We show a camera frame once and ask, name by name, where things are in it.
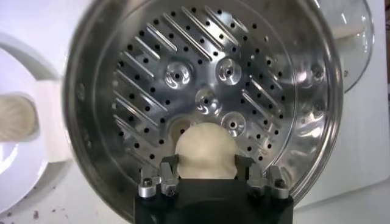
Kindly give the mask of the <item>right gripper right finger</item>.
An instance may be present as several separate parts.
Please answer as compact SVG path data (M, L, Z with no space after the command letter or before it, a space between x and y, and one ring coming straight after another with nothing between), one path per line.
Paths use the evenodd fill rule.
M289 189L278 166L269 166L265 171L252 158L235 155L236 177L249 185L254 195L269 192L273 198L286 200Z

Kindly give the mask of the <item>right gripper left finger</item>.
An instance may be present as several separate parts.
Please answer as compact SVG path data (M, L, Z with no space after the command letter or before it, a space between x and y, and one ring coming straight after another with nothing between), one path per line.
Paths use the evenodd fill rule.
M167 197L175 196L179 184L179 179L176 177L178 161L179 157L177 155L164 157L156 172L150 165L143 166L140 169L138 196L152 198L157 195L158 187L161 194Z

